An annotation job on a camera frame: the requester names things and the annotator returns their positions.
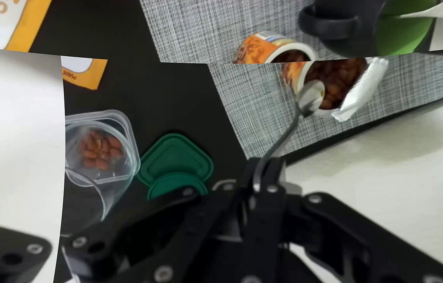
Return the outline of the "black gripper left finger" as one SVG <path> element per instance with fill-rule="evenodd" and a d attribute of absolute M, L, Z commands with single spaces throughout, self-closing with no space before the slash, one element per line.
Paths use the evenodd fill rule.
<path fill-rule="evenodd" d="M 180 283 L 245 196 L 235 182 L 207 196 L 169 192 L 70 236 L 67 264 L 83 283 Z"/>

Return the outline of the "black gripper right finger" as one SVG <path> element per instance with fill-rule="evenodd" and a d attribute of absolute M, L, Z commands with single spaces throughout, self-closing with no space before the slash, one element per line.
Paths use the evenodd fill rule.
<path fill-rule="evenodd" d="M 336 196 L 285 193 L 282 203 L 281 239 L 340 283 L 443 283 L 443 261 Z"/>

